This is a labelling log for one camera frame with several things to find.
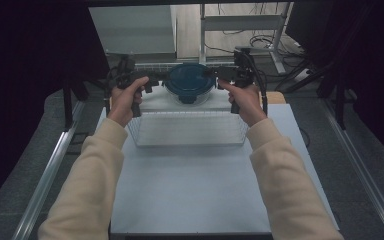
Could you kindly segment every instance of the hand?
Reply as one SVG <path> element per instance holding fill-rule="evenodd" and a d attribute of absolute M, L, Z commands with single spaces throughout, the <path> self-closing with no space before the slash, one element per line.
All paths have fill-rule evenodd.
<path fill-rule="evenodd" d="M 267 118 L 260 105 L 258 87 L 254 84 L 246 88 L 238 88 L 225 80 L 218 80 L 219 85 L 229 91 L 229 102 L 235 101 L 239 107 L 239 116 L 252 127 L 257 122 Z"/>
<path fill-rule="evenodd" d="M 132 85 L 126 89 L 114 87 L 111 92 L 112 107 L 108 113 L 108 118 L 125 127 L 132 120 L 132 103 L 142 103 L 142 96 L 137 89 L 142 88 L 149 81 L 148 77 L 135 80 Z"/>

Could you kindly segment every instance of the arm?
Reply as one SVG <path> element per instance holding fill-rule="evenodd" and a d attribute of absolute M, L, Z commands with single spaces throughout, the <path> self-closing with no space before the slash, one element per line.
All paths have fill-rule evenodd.
<path fill-rule="evenodd" d="M 124 159 L 124 127 L 133 116 L 130 106 L 135 91 L 147 80 L 139 79 L 123 91 L 113 90 L 108 118 L 85 140 L 81 155 L 39 228 L 40 239 L 108 239 L 115 188 Z M 140 103 L 141 98 L 136 94 L 134 100 Z"/>
<path fill-rule="evenodd" d="M 239 114 L 251 127 L 247 133 L 250 156 L 274 239 L 343 239 L 305 170 L 289 138 L 268 119 L 258 100 L 258 89 L 239 89 L 219 81 L 236 100 Z"/>

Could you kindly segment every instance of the beige sleeve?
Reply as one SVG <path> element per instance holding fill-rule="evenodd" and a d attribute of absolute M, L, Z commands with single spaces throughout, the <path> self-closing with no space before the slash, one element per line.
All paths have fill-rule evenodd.
<path fill-rule="evenodd" d="M 104 119 L 97 132 L 86 138 L 81 155 L 39 228 L 39 239 L 108 238 L 126 138 L 124 128 L 110 119 Z"/>
<path fill-rule="evenodd" d="M 274 239 L 343 239 L 335 229 L 299 153 L 271 119 L 247 133 L 251 162 Z"/>

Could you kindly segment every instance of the person's left hand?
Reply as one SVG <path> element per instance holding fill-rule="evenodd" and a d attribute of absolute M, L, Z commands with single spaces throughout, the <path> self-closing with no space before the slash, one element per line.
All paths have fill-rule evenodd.
<path fill-rule="evenodd" d="M 125 127 L 133 117 L 131 109 L 133 101 L 139 104 L 142 103 L 141 94 L 136 91 L 148 81 L 148 77 L 143 77 L 135 80 L 132 85 L 124 90 L 114 87 L 111 92 L 112 107 L 108 113 L 108 118 Z"/>

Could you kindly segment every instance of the blue bowl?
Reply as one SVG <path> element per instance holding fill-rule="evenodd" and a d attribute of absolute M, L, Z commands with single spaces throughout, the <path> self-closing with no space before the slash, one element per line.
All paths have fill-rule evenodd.
<path fill-rule="evenodd" d="M 206 66 L 199 63 L 183 63 L 170 70 L 170 80 L 164 84 L 181 104 L 201 104 L 208 99 L 216 85 L 215 77 L 204 77 Z"/>

